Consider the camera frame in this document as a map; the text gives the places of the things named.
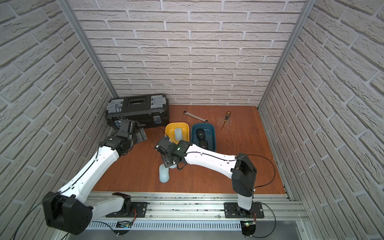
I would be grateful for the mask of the black mouse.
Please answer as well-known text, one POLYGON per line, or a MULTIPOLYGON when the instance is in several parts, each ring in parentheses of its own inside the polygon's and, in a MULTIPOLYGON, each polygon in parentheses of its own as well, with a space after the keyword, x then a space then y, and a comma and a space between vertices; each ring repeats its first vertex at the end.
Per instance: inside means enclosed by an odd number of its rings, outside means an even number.
POLYGON ((209 149, 208 141, 205 140, 205 139, 199 141, 199 146, 200 146, 200 148, 202 148, 202 149, 206 149, 206 150, 209 149))
POLYGON ((196 130, 196 136, 197 136, 197 139, 199 141, 205 140, 206 139, 206 134, 205 134, 204 129, 201 129, 201 128, 197 129, 196 130))

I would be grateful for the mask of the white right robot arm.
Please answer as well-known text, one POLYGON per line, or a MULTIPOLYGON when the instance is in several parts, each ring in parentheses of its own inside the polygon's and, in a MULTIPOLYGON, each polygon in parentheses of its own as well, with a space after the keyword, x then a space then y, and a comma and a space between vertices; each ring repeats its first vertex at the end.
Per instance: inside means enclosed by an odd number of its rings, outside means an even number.
POLYGON ((238 206, 246 211, 252 208, 257 169, 247 155, 223 155, 183 140, 172 143, 168 137, 161 138, 155 150, 161 154, 166 168, 176 165, 180 170, 179 164, 196 165, 223 174, 232 180, 238 206))

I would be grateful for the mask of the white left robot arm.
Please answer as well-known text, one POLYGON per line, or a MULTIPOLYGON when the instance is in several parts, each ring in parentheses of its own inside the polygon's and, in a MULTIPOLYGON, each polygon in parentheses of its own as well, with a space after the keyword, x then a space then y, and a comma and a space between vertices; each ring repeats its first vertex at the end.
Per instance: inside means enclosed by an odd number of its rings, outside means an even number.
POLYGON ((130 217, 135 215, 131 196, 113 193, 100 201, 86 205, 92 189, 108 168, 147 139, 144 125, 122 120, 117 133, 106 137, 90 161, 58 192, 47 193, 43 209, 47 226, 73 235, 82 233, 88 225, 103 217, 130 217))

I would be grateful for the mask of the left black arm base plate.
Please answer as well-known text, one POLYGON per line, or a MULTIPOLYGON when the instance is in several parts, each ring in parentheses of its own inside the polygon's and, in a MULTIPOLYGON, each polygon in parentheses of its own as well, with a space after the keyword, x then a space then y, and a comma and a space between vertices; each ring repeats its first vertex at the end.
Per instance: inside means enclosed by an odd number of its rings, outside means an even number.
POLYGON ((123 206, 123 209, 106 215, 106 218, 144 218, 148 208, 148 202, 132 202, 128 203, 127 207, 123 206))

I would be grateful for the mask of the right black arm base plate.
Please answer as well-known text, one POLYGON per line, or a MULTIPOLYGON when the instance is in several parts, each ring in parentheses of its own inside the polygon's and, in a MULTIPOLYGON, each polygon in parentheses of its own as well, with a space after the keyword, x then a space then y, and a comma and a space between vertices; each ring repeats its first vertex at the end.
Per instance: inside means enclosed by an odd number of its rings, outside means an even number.
POLYGON ((224 203, 226 218, 263 219, 265 217, 261 203, 254 202, 250 210, 241 209, 237 203, 224 203))

